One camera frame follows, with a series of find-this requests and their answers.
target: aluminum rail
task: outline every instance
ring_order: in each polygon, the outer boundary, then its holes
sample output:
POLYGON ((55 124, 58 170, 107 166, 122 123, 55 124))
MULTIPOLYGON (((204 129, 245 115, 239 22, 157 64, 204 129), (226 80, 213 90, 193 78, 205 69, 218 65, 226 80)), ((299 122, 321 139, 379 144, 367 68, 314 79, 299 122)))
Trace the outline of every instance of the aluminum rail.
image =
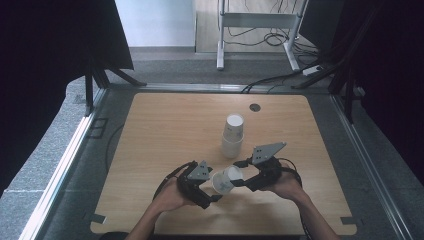
MULTIPOLYGON (((100 89, 97 92, 95 97, 96 105, 103 99, 105 91, 106 90, 104 89, 100 89)), ((51 206, 58 196, 62 183, 64 182, 69 169, 75 160, 75 156, 81 146, 84 136, 94 119, 93 116, 95 112, 96 110, 94 110, 93 113, 91 113, 89 116, 83 117, 79 123, 74 135, 71 138, 70 143, 68 144, 64 154, 62 155, 62 158, 59 161, 58 166, 56 167, 55 172, 47 184, 43 195, 41 195, 37 206, 35 207, 24 230, 22 231, 19 237, 20 240, 32 240, 37 237, 40 228, 43 226, 48 216, 51 206)))
POLYGON ((331 100, 333 101, 336 111, 343 123, 344 128, 346 129, 346 133, 352 141, 352 144, 364 167, 365 173, 371 181, 371 185, 374 187, 377 197, 379 198, 380 203, 383 206, 383 209, 386 212, 398 239, 413 239, 408 226, 406 225, 405 220, 399 211, 399 208, 393 200, 383 179, 380 177, 380 174, 378 173, 373 160, 368 154, 366 147, 364 146, 358 132, 356 131, 355 126, 351 124, 345 117, 343 103, 339 97, 334 95, 331 95, 331 100))

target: gray floor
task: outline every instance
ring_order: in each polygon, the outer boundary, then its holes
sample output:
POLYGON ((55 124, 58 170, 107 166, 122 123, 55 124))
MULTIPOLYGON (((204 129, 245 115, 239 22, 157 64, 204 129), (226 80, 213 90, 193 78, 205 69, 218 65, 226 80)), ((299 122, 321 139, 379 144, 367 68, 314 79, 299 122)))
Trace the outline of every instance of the gray floor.
MULTIPOLYGON (((148 82, 148 87, 134 88, 108 72, 112 85, 104 101, 96 105, 97 121, 84 138, 83 147, 78 151, 37 239, 98 239, 99 236, 90 231, 90 221, 119 141, 120 127, 125 123, 134 94, 183 88, 188 91, 220 91, 217 86, 224 85, 217 84, 246 85, 290 72, 284 55, 279 54, 228 55, 226 69, 222 72, 216 70, 214 54, 132 49, 132 56, 135 71, 126 72, 148 82)), ((401 239, 390 222, 387 203, 381 199, 375 181, 367 175, 367 168, 354 148, 332 96, 326 93, 330 78, 306 90, 292 91, 288 87, 306 79, 302 75, 288 79, 284 86, 274 88, 271 93, 303 94, 309 100, 352 211, 353 221, 358 226, 356 235, 343 238, 401 239)), ((254 88, 252 93, 266 94, 272 86, 254 88)), ((19 238, 84 115, 84 98, 84 81, 76 79, 68 86, 67 98, 46 136, 1 198, 2 239, 19 238)), ((421 227, 424 226, 421 216, 424 212, 422 185, 369 119, 359 101, 354 104, 353 119, 353 127, 398 207, 400 216, 411 235, 419 239, 424 235, 421 227)))

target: wooden table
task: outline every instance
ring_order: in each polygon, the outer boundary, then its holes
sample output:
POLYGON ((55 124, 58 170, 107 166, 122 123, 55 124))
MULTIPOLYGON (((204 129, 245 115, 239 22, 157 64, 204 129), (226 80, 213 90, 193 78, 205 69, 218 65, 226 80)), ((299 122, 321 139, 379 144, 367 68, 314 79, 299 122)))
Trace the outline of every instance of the wooden table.
MULTIPOLYGON (((297 166, 304 189, 324 218, 341 235, 352 235, 356 225, 326 151, 310 106, 304 96, 253 94, 139 93, 135 95, 96 214, 95 233, 127 231, 139 220, 163 178, 192 160, 206 160, 214 170, 252 155, 257 145, 287 142, 276 157, 297 166), (261 109, 252 111, 251 104, 261 109), (244 141, 237 159, 220 152, 226 117, 244 119, 244 141)), ((243 169, 245 179, 256 175, 243 169)), ((211 195, 210 181, 201 188, 211 195)), ((270 192, 235 188, 203 210, 186 206, 163 214, 156 224, 160 234, 302 235, 296 206, 270 192)))

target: white cup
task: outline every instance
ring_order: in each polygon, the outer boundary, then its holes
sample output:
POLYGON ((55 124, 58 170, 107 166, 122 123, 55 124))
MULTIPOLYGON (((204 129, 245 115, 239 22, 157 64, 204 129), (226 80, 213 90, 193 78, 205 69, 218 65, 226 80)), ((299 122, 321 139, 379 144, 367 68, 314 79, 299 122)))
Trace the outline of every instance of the white cup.
POLYGON ((244 119, 240 114, 232 113, 227 116, 224 128, 224 138, 229 142, 239 142, 243 139, 244 119))
POLYGON ((222 136, 221 152, 226 158, 236 158, 241 152, 243 135, 238 142, 230 142, 222 136))
POLYGON ((240 168, 231 165, 223 171, 217 172, 212 176, 212 186, 216 192, 225 195, 234 188, 231 180, 237 179, 243 179, 243 173, 240 168))

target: forearm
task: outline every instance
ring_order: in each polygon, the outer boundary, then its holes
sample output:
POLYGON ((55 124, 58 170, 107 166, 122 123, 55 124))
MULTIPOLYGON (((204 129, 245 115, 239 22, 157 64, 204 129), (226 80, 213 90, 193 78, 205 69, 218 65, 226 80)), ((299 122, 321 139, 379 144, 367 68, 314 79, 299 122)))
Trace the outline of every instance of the forearm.
POLYGON ((160 214, 154 204, 150 205, 125 240, 148 239, 160 214))
POLYGON ((294 201, 314 240, 340 239, 305 193, 294 201))

